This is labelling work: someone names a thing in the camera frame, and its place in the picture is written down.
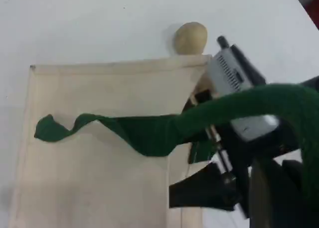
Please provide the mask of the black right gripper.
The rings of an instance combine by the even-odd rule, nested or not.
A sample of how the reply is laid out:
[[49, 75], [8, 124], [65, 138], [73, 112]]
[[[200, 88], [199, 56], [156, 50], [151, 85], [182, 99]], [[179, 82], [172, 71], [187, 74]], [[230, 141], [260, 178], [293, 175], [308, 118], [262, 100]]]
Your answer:
[[[184, 105], [183, 112], [212, 100], [209, 90], [192, 93]], [[221, 173], [216, 163], [210, 163], [192, 176], [169, 186], [169, 207], [198, 207], [233, 211], [240, 205], [244, 216], [249, 217], [249, 175], [248, 167], [255, 159], [270, 160], [298, 148], [296, 136], [291, 127], [281, 123], [274, 131], [251, 141], [244, 141], [230, 124], [208, 127], [207, 137], [216, 146], [222, 165], [226, 167], [223, 151], [226, 152], [231, 169]], [[280, 211], [288, 217], [285, 194], [288, 181], [280, 185]]]

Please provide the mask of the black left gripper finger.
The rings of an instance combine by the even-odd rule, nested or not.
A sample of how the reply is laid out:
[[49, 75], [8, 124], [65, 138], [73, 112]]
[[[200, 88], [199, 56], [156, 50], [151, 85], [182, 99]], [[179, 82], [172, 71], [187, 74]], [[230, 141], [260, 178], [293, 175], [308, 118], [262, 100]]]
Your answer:
[[288, 178], [288, 187], [285, 194], [288, 196], [288, 221], [292, 228], [302, 228], [303, 201], [302, 201], [302, 164], [296, 160], [283, 160], [282, 168]]
[[275, 161], [253, 162], [249, 186], [251, 228], [283, 227], [279, 203], [282, 178], [283, 170]]

